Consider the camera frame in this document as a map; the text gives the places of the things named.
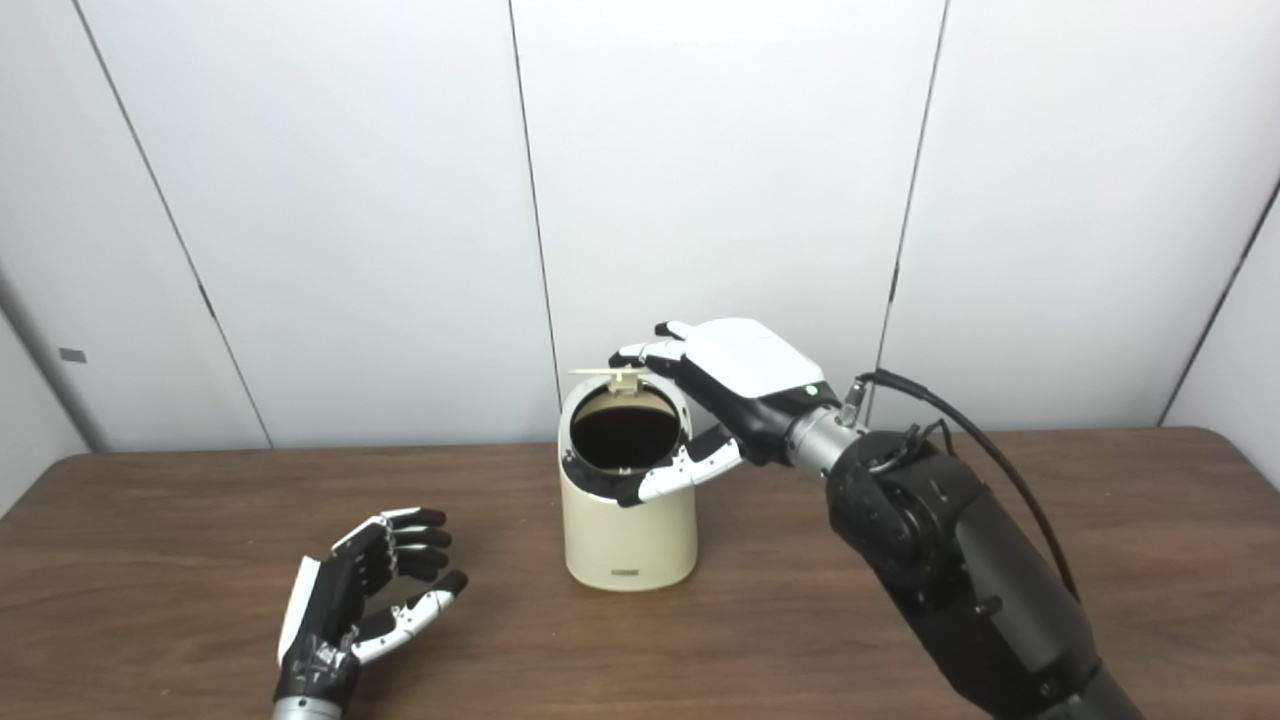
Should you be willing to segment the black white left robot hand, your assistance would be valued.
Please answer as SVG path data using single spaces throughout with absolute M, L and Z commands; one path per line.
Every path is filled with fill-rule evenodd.
M 411 642 L 465 591 L 447 515 L 376 512 L 324 559 L 303 556 L 276 647 L 274 719 L 343 719 L 362 670 Z

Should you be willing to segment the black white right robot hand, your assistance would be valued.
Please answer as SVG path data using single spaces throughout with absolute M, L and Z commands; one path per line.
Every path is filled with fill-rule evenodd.
M 659 341 L 623 346 L 609 365 L 672 380 L 717 424 L 678 447 L 668 464 L 623 482 L 616 498 L 621 507 L 677 495 L 741 462 L 822 474 L 858 438 L 856 423 L 840 420 L 841 401 L 823 370 L 762 323 L 667 322 L 655 332 Z

